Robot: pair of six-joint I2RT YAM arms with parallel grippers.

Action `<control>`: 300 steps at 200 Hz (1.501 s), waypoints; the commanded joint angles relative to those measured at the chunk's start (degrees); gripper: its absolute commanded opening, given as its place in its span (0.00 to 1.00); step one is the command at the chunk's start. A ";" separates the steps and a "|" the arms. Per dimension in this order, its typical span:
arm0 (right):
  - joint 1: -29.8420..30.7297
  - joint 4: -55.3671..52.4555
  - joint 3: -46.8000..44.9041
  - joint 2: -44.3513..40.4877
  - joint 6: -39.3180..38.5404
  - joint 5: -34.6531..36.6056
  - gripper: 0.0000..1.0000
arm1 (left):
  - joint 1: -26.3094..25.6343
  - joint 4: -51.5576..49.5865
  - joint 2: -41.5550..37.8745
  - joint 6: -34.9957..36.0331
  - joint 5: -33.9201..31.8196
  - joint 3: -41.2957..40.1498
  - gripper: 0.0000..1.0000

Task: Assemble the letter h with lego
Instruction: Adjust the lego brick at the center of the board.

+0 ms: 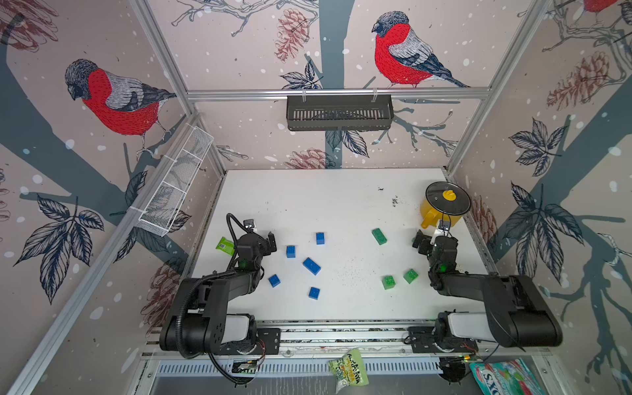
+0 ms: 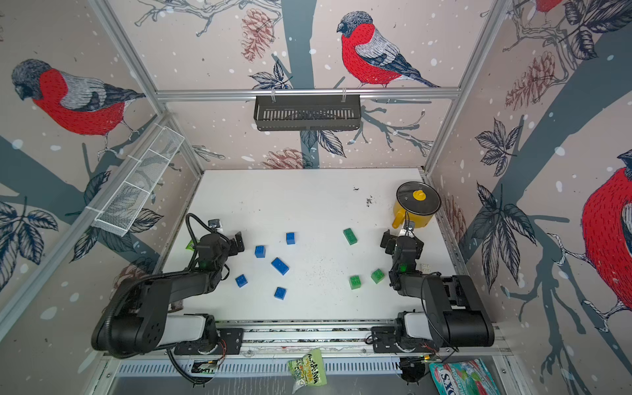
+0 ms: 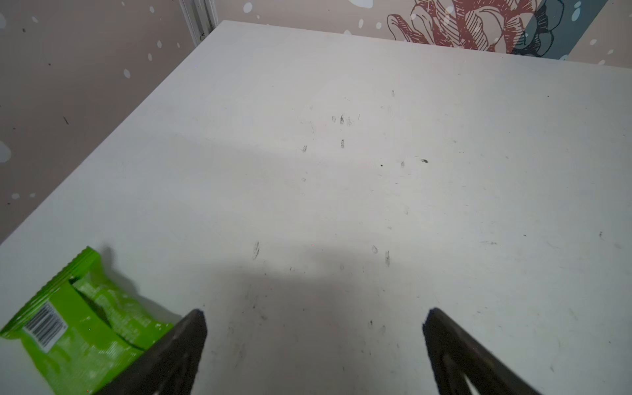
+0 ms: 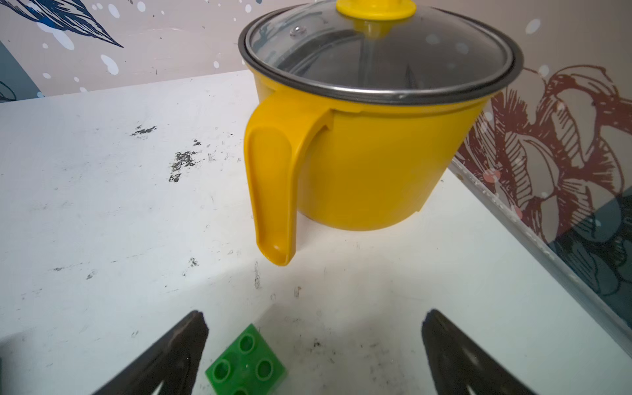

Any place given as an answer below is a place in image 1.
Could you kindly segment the long blue lego brick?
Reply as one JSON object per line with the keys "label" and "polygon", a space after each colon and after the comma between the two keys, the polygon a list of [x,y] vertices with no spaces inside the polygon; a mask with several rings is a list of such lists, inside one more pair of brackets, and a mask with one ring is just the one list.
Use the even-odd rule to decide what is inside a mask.
{"label": "long blue lego brick", "polygon": [[321,266],[319,266],[314,260],[311,258],[306,258],[303,262],[303,266],[314,276],[317,276],[322,270]]}

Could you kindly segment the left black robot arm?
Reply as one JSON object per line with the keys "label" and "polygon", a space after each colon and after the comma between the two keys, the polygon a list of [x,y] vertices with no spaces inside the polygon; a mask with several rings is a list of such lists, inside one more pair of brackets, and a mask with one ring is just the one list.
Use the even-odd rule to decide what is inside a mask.
{"label": "left black robot arm", "polygon": [[263,277],[263,258],[277,251],[275,235],[242,235],[235,246],[237,266],[223,273],[181,281],[162,326],[159,345],[185,359],[202,354],[250,354],[258,348],[251,314],[230,314],[228,304],[254,293]]}

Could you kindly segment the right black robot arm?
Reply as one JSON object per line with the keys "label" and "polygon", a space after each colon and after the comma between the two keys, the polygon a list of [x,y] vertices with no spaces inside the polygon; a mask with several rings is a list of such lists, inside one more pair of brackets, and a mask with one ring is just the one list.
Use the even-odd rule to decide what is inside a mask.
{"label": "right black robot arm", "polygon": [[483,313],[442,312],[434,325],[435,342],[472,339],[510,347],[559,347],[563,332],[528,276],[469,274],[457,270],[459,241],[416,232],[413,248],[426,256],[431,287],[441,296],[484,304]]}

